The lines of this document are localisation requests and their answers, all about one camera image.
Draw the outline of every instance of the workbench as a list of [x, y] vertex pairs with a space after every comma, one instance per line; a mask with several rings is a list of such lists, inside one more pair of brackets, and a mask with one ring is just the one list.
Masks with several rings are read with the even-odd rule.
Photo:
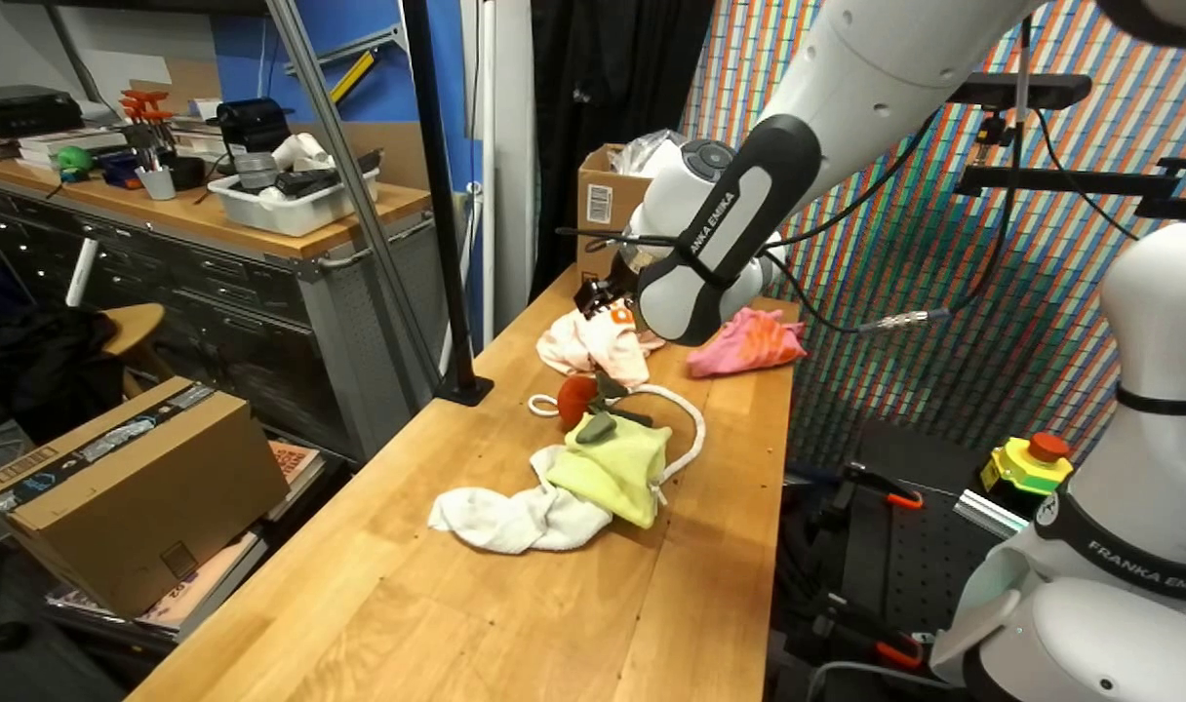
[[[430, 195], [380, 183], [380, 219], [430, 347], [443, 321]], [[99, 242], [84, 304], [161, 301], [152, 351], [178, 375], [242, 392], [276, 434], [368, 459], [425, 396], [416, 357], [395, 365], [398, 312], [371, 312], [352, 219], [299, 236], [235, 227], [208, 191], [152, 203], [109, 183], [0, 160], [0, 265], [27, 304], [61, 304], [81, 236]]]
[[[527, 412], [556, 375], [536, 340], [568, 312], [564, 273], [478, 357], [478, 405], [430, 403], [305, 531], [244, 581], [138, 702], [276, 699], [744, 699], [763, 693], [791, 369], [651, 377], [711, 420], [705, 451], [667, 482], [651, 531], [610, 528], [577, 555], [476, 555], [425, 528], [447, 489], [536, 489], [527, 456], [556, 443]], [[689, 442], [677, 409], [629, 409]]]

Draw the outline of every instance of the yellow cloth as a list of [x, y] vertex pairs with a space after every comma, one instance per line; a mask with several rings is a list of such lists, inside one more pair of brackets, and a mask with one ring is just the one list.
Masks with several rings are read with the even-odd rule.
[[672, 429], [651, 429], [629, 417], [612, 420], [612, 437], [580, 443], [577, 437], [588, 425], [586, 412], [586, 420], [564, 434], [547, 478], [646, 531], [660, 515], [651, 482], [667, 466]]

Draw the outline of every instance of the cardboard box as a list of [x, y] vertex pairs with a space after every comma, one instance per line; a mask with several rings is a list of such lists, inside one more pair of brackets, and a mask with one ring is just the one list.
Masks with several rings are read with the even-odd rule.
[[577, 173], [577, 269], [580, 275], [606, 275], [615, 251], [588, 235], [625, 235], [651, 179], [615, 173], [620, 145], [601, 145]]
[[25, 551], [139, 616], [255, 520], [283, 474], [242, 396], [173, 377], [0, 466]]

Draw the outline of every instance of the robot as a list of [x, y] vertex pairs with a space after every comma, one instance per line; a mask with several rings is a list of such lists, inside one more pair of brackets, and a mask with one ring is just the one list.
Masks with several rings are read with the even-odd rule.
[[[642, 195], [631, 223], [651, 231], [629, 236], [672, 244], [640, 269], [640, 321], [677, 344], [713, 335], [779, 219], [913, 132], [1036, 5], [826, 0], [722, 177], [702, 188], [662, 177]], [[1186, 0], [1101, 6], [1138, 37], [1186, 47]], [[967, 576], [932, 647], [932, 669], [957, 686], [1186, 699], [1186, 227], [1113, 265], [1105, 312], [1118, 412], [1032, 528]]]

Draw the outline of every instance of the lab room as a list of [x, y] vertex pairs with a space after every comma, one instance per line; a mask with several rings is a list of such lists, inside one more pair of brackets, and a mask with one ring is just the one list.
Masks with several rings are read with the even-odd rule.
[[1186, 0], [0, 0], [0, 702], [1186, 699]]

